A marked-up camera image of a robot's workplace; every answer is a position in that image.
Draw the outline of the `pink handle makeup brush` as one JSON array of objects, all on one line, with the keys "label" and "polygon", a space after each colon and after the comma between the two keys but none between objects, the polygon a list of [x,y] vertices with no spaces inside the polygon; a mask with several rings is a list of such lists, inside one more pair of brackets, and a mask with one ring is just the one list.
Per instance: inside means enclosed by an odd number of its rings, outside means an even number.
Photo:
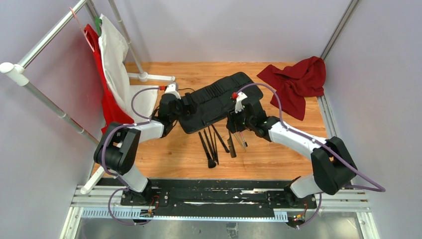
[{"label": "pink handle makeup brush", "polygon": [[244,148],[246,148],[248,145],[247,145],[247,142],[246,142],[246,140],[245,140],[245,138],[244,138],[244,136],[243,136],[242,132],[240,132],[240,133],[239,133],[239,135],[240,135],[240,139],[241,139],[242,146],[243,146]]}]

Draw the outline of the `black comb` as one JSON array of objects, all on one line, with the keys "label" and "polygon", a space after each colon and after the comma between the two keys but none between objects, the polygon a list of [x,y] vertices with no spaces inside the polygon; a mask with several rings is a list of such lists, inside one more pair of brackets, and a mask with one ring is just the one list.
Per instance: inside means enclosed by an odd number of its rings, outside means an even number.
[{"label": "black comb", "polygon": [[228,140],[227,140],[227,143],[228,143],[230,157],[231,158],[235,158],[237,155],[236,155],[236,151],[235,151],[235,148],[234,148],[234,144],[233,144],[233,140],[232,140],[232,136],[231,136],[230,130],[228,130]]}]

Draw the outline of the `black makeup brush roll case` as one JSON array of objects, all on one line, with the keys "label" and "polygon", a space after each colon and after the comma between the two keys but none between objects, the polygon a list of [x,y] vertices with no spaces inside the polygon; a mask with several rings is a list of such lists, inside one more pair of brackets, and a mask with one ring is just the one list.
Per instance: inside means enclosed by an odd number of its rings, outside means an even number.
[{"label": "black makeup brush roll case", "polygon": [[186,134],[195,133],[227,117],[234,110],[233,93],[253,81],[243,72],[221,78],[181,97],[183,103],[192,103],[195,113],[181,116],[179,123]]}]

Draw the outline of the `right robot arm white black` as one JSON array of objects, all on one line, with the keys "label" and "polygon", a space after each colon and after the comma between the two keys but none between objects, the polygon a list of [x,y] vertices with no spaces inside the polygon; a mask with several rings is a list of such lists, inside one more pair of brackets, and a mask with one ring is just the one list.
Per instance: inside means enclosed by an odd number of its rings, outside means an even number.
[{"label": "right robot arm white black", "polygon": [[278,117],[267,116],[260,103],[246,103],[238,112],[231,109],[226,127],[231,133],[252,131],[311,161],[312,174],[299,176],[284,188],[284,199],[290,207],[298,207],[312,194],[334,195],[357,175],[356,165],[339,137],[325,139],[298,130]]}]

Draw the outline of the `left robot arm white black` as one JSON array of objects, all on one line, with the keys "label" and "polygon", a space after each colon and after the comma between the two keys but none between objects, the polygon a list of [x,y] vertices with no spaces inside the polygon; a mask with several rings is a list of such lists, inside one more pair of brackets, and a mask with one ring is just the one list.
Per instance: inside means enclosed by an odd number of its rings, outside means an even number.
[{"label": "left robot arm white black", "polygon": [[145,122],[121,124],[112,122],[102,136],[94,153],[95,163],[124,185],[141,206],[152,201],[152,183],[135,166],[138,145],[151,139],[165,137],[179,118],[194,114],[198,104],[186,93],[183,97],[165,93],[159,107]]}]

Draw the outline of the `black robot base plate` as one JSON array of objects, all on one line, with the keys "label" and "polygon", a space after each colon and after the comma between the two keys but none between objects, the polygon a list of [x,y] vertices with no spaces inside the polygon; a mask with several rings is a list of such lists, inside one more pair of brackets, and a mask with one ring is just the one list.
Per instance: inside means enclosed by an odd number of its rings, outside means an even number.
[{"label": "black robot base plate", "polygon": [[106,209],[118,217],[119,209],[140,209],[145,217],[199,219],[269,219],[276,209],[305,212],[315,209],[315,196],[310,195],[290,204],[284,191],[284,180],[213,180],[213,179],[151,179],[152,197],[148,201],[126,192],[112,179],[100,181],[102,186],[117,186],[118,192],[108,193]]}]

